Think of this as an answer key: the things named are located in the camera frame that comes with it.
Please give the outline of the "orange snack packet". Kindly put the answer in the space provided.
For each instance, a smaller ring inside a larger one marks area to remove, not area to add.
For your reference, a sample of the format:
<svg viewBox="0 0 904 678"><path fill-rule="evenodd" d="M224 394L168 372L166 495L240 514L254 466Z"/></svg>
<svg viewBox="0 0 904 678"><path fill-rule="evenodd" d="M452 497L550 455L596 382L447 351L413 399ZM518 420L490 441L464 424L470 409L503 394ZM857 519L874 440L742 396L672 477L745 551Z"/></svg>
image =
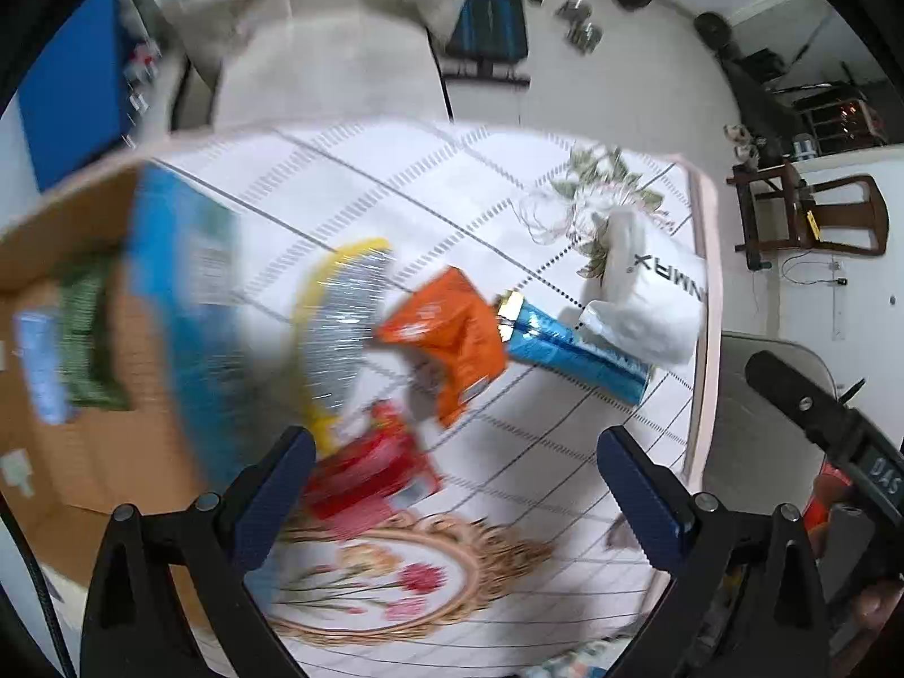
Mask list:
<svg viewBox="0 0 904 678"><path fill-rule="evenodd" d="M440 365L437 418L444 429L507 367L497 314L454 266L420 286L375 329L375 337L383 345L420 350Z"/></svg>

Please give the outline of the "green wipes packet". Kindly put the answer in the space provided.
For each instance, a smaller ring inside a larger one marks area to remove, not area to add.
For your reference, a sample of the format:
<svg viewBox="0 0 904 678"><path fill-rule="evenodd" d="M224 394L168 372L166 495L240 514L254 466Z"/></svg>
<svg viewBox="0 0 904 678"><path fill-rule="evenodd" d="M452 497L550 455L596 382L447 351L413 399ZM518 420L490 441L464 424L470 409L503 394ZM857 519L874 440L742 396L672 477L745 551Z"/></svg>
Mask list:
<svg viewBox="0 0 904 678"><path fill-rule="evenodd" d="M109 291L115 257L91 254L60 276L61 376L75 407L129 410L116 379L109 323Z"/></svg>

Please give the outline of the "yellow silver scrub sponge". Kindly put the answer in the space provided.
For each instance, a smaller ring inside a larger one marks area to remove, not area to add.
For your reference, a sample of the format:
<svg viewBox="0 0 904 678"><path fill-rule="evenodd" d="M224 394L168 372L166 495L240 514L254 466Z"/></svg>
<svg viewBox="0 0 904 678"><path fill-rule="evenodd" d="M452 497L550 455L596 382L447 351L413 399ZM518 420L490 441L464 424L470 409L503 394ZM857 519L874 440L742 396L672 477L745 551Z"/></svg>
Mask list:
<svg viewBox="0 0 904 678"><path fill-rule="evenodd" d="M336 427L372 338L391 263L391 244L381 237L339 246L308 274L295 301L299 413L321 458L340 447Z"/></svg>

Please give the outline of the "long blue foil packet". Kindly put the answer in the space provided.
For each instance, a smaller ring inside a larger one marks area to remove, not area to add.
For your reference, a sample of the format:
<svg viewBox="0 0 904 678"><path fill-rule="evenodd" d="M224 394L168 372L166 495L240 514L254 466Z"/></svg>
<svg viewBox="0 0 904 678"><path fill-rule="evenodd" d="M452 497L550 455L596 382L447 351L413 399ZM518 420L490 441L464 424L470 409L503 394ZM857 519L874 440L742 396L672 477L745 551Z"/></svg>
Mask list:
<svg viewBox="0 0 904 678"><path fill-rule="evenodd" d="M651 366L613 346L585 341L575 329L536 308L521 292L498 298L497 324L507 355L601 387L629 406L639 406L650 381Z"/></svg>

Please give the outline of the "dark wooden chair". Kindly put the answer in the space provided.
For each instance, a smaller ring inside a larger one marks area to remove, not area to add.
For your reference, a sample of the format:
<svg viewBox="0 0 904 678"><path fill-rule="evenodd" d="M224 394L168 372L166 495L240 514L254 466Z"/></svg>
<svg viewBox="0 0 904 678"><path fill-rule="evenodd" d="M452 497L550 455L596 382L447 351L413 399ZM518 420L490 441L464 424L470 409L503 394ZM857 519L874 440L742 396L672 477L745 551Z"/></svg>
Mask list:
<svg viewBox="0 0 904 678"><path fill-rule="evenodd" d="M811 184L790 163L751 170L732 167L726 184L736 192L743 242L737 253L745 256L746 268L757 272L771 264L766 254L779 251L824 251L861 257L881 257L889 243L890 218L880 187L870 175L846 176ZM857 202L824 203L818 198L840 188L861 188L863 199ZM777 202L786 222L786 236L766 240L758 231L757 207ZM859 229L870 234L870 244L858 246L826 239L827 229Z"/></svg>

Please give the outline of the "beige padded chair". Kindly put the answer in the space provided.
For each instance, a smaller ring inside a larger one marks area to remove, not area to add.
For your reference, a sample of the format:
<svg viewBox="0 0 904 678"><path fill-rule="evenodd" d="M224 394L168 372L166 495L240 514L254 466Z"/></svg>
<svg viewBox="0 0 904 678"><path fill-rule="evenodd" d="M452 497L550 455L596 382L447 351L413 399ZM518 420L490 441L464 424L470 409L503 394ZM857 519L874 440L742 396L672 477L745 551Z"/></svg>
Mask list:
<svg viewBox="0 0 904 678"><path fill-rule="evenodd" d="M170 129L450 116L426 29L368 9L297 15L187 57Z"/></svg>

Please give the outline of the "floral patterned tablecloth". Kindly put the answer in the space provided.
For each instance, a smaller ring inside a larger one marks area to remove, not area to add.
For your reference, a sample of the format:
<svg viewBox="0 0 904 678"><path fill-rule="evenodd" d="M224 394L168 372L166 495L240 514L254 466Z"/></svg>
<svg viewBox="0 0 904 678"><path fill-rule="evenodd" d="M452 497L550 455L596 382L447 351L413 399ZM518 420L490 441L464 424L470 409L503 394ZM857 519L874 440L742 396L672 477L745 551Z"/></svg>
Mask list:
<svg viewBox="0 0 904 678"><path fill-rule="evenodd" d="M391 245L386 308L458 268L484 297L518 291L575 324L593 294L577 245L603 201L579 176L593 166L633 179L674 239L720 268L708 176L676 156L575 136L375 119L175 141L151 159L237 214L245 349L280 419L299 399L288 376L295 298L322 260L357 240ZM622 424L654 460L697 481L721 321L711 305L691 360L654 371L639 401L515 361L447 425L435 413L440 369L371 347L337 436L362 433L373 402L395 402L441 486L354 539L291 525L271 613L302 669L509 676L642 617L662 579L639 551L610 544L619 508L596 470L596 439Z"/></svg>

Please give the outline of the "blue folded mat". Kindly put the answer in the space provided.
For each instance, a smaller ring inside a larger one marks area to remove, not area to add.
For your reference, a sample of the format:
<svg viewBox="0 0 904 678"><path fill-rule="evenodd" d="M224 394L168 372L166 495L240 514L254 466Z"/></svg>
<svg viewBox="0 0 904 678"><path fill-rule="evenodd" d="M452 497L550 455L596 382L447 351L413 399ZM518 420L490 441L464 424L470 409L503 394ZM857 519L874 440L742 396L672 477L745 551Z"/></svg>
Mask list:
<svg viewBox="0 0 904 678"><path fill-rule="evenodd" d="M17 99L41 192L129 132L127 46L120 0L84 0L21 82Z"/></svg>

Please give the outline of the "dumbbell on floor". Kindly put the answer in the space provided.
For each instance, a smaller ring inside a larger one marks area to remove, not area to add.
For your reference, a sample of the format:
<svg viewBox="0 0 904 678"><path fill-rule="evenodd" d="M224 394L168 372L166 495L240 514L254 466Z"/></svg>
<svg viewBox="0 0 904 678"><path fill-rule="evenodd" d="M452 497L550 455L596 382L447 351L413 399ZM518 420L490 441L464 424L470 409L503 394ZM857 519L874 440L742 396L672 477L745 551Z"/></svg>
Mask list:
<svg viewBox="0 0 904 678"><path fill-rule="evenodd" d="M603 30L593 21L577 21L570 26L567 40L579 54L591 54L602 41Z"/></svg>
<svg viewBox="0 0 904 678"><path fill-rule="evenodd" d="M590 19L592 12L592 7L585 0L566 0L556 9L555 15L570 25L576 25Z"/></svg>

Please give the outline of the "grey office chair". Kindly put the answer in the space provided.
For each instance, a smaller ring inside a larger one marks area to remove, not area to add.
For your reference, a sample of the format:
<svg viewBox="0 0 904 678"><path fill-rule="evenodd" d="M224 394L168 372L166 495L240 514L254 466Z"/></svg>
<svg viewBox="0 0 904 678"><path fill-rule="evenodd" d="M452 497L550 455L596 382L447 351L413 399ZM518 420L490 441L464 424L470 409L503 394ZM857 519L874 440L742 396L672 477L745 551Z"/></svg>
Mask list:
<svg viewBox="0 0 904 678"><path fill-rule="evenodd" d="M703 489L734 511L769 514L780 503L806 507L823 453L747 385L747 360L768 350L826 392L835 390L824 361L794 341L726 332L720 352L719 399Z"/></svg>

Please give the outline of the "barbell on floor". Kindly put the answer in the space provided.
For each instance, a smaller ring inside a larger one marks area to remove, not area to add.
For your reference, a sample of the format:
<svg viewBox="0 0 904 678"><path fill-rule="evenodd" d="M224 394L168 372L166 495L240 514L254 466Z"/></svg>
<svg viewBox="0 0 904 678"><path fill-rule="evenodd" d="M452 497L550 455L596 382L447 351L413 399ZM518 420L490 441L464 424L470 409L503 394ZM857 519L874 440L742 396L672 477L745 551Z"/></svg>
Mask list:
<svg viewBox="0 0 904 678"><path fill-rule="evenodd" d="M718 12L694 12L677 0L614 0L625 12L639 12L658 3L688 20L700 41L722 60L738 60L742 52L734 38L734 29Z"/></svg>

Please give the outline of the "open cardboard box blue sides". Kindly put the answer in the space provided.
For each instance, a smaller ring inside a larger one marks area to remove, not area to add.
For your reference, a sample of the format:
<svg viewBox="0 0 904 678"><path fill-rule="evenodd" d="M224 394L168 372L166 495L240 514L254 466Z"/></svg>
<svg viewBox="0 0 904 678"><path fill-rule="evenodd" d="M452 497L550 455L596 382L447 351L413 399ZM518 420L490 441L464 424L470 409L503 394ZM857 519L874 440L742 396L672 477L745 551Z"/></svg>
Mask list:
<svg viewBox="0 0 904 678"><path fill-rule="evenodd" d="M239 305L237 211L199 182L146 162L80 175L2 234L2 449L31 464L4 481L40 563L87 585L114 509L178 511L221 492L284 430L256 369ZM60 323L60 276L112 254L109 323L129 410L72 406L38 419L24 384L14 317L47 309Z"/></svg>

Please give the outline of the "red snack packet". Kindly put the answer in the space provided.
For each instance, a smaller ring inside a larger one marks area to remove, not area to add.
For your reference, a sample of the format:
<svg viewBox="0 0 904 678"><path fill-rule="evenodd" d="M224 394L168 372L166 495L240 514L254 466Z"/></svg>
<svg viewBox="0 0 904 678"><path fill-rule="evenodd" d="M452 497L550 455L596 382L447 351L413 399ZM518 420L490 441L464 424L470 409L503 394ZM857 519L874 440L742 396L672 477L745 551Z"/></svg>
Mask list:
<svg viewBox="0 0 904 678"><path fill-rule="evenodd" d="M375 401L370 427L312 470L308 514L338 539L357 537L441 490L441 477L400 408Z"/></svg>

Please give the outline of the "white plastic bag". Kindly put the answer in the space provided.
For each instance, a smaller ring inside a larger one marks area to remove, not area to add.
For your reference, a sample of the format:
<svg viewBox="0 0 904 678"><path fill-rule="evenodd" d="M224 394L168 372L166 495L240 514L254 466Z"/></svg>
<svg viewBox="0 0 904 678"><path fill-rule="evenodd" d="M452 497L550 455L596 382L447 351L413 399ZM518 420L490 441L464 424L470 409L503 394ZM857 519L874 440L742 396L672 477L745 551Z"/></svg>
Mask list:
<svg viewBox="0 0 904 678"><path fill-rule="evenodd" d="M626 208L609 214L603 246L601 295L579 317L581 338L663 369L689 363L705 315L702 257Z"/></svg>

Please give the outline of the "light blue tissue pack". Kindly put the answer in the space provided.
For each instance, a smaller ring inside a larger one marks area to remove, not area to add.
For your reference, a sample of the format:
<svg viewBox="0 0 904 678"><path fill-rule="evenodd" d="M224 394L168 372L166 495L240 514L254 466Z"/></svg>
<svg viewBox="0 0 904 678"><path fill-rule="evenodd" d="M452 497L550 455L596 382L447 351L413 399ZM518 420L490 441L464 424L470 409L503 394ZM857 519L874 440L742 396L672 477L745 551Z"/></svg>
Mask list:
<svg viewBox="0 0 904 678"><path fill-rule="evenodd" d="M24 384L38 419L49 425L66 424L72 406L61 373L57 314L47 309L17 312L14 329Z"/></svg>

